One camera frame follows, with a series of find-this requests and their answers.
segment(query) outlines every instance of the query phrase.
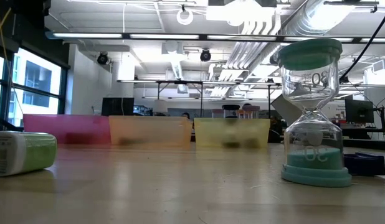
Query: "green container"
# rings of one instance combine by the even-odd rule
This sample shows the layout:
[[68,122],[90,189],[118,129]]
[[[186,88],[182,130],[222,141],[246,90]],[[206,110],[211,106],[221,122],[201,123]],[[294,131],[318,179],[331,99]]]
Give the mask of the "green container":
[[0,131],[0,177],[50,167],[56,155],[51,134]]

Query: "blue object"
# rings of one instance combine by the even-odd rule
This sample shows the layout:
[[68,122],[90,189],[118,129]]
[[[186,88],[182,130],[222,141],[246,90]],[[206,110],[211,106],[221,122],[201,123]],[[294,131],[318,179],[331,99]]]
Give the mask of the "blue object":
[[363,152],[345,154],[345,167],[351,175],[385,175],[385,158]]

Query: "pink plastic bin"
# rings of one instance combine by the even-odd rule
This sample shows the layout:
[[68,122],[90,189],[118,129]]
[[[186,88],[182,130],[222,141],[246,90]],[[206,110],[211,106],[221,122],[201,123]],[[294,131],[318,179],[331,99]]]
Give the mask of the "pink plastic bin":
[[24,129],[52,134],[58,144],[111,144],[106,116],[24,114]]

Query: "orange plastic bin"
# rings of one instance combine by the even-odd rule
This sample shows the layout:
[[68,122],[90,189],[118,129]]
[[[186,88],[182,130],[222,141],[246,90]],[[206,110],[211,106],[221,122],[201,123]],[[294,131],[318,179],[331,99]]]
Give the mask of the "orange plastic bin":
[[139,148],[190,147],[192,122],[184,117],[110,116],[113,145]]

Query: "wooden table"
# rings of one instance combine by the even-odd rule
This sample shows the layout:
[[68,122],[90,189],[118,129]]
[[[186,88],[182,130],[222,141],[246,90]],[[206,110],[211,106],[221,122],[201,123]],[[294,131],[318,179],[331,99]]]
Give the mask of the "wooden table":
[[0,224],[385,223],[385,177],[340,189],[293,184],[280,178],[283,158],[279,144],[61,149],[48,170],[0,178]]

